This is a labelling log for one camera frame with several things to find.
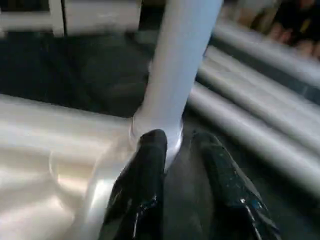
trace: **dark floor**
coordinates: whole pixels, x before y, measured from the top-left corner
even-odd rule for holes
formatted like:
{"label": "dark floor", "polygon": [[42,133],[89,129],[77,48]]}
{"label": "dark floor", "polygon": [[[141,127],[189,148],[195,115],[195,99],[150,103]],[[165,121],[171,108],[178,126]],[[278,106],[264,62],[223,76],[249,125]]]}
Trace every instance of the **dark floor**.
{"label": "dark floor", "polygon": [[[143,99],[150,59],[121,34],[69,39],[14,35],[0,42],[0,92],[130,117]],[[183,118],[184,148],[194,129],[217,135],[258,188],[284,240],[320,239],[318,201],[190,109]],[[167,234],[174,234],[172,239],[206,239],[211,196],[197,160],[183,153],[165,184]]]}

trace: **white pipe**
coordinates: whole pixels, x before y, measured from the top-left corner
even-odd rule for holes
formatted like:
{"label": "white pipe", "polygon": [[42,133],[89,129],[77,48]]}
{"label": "white pipe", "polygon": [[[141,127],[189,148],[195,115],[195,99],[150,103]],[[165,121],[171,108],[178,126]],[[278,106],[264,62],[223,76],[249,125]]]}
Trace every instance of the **white pipe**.
{"label": "white pipe", "polygon": [[245,53],[320,89],[319,62],[305,58],[291,47],[266,40],[266,37],[230,21],[219,21],[214,36]]}
{"label": "white pipe", "polygon": [[203,61],[199,74],[237,105],[320,155],[320,124],[317,121],[207,59]]}
{"label": "white pipe", "polygon": [[260,91],[264,91],[282,103],[294,108],[305,119],[312,119],[320,124],[320,109],[316,104],[300,97],[287,87],[242,64],[213,46],[207,48],[205,56],[216,64],[242,77],[241,80],[252,84],[252,86],[259,88]]}
{"label": "white pipe", "polygon": [[134,116],[134,139],[163,129],[168,151],[180,141],[181,116],[221,4],[222,0],[168,1],[144,101]]}
{"label": "white pipe", "polygon": [[65,32],[61,0],[49,0],[49,9],[53,32],[56,36],[61,36]]}
{"label": "white pipe", "polygon": [[196,83],[188,103],[266,162],[320,198],[320,158]]}
{"label": "white pipe", "polygon": [[1,12],[0,28],[5,30],[43,30],[52,28],[52,19],[48,12]]}

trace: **metal pole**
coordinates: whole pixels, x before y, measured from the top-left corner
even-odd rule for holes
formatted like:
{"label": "metal pole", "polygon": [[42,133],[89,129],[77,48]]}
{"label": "metal pole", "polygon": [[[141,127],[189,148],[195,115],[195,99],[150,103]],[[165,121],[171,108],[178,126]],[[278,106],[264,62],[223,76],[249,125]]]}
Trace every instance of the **metal pole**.
{"label": "metal pole", "polygon": [[149,83],[131,135],[137,141],[150,130],[164,130],[168,159],[180,148],[181,116],[221,5],[222,0],[167,3]]}
{"label": "metal pole", "polygon": [[188,103],[283,174],[320,198],[320,157],[196,83]]}

